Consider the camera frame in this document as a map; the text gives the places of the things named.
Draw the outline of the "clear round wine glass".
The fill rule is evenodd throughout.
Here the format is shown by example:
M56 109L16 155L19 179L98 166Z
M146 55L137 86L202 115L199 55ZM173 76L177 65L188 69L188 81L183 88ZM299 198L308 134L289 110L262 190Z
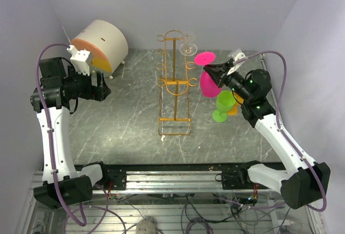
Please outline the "clear round wine glass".
M191 31L184 31L180 39L185 43L190 43L196 39L196 35Z

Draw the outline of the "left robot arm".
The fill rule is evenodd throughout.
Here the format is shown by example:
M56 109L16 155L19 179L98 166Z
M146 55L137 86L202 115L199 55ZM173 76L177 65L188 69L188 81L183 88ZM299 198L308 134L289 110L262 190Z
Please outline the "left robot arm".
M30 102L40 124L44 171L42 186L33 190L35 199L51 208L61 208L62 202L72 205L89 201L93 187L104 189L110 176L103 162L93 162L77 171L71 158L68 131L70 101L79 99L104 101L111 93L103 74L96 74L97 85L90 75L76 71L76 66L64 67L63 57L43 59L39 68L42 73L40 91L35 89Z

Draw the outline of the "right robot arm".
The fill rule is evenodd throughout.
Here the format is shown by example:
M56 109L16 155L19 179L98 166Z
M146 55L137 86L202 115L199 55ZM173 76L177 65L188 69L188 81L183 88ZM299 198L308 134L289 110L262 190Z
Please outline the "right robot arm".
M277 108L266 98L272 88L269 73L256 69L244 78L230 71L230 61L206 65L203 70L217 86L226 86L243 99L243 117L266 139L284 165L284 170L275 170L258 161L248 162L237 176L238 184L245 189L255 183L272 189L292 209L322 200L318 211L324 211L330 168L308 155L280 122Z

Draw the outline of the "magenta plastic goblet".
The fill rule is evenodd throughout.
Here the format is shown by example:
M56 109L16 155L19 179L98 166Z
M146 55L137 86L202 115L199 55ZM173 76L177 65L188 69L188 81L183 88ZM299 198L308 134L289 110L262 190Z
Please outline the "magenta plastic goblet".
M198 66L210 65L216 58L213 52L205 51L199 53L194 58L194 63ZM215 98L221 92L221 89L213 82L209 74L203 71L200 77L200 87L202 94L207 98Z

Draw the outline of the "clear flute wine glass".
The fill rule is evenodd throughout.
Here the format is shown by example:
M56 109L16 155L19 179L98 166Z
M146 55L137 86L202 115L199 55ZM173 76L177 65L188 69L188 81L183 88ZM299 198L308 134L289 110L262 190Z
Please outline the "clear flute wine glass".
M183 56L194 56L198 48L197 45L193 43L183 43L180 45L179 51Z

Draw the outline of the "orange plastic goblet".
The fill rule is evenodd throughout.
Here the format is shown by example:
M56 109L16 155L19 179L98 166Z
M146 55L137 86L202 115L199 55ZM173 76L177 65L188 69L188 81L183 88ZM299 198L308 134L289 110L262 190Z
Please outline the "orange plastic goblet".
M235 116L238 114L239 107L243 103L243 99L236 93L233 93L234 98L236 100L236 103L233 105L233 107L227 112L227 115L229 116Z

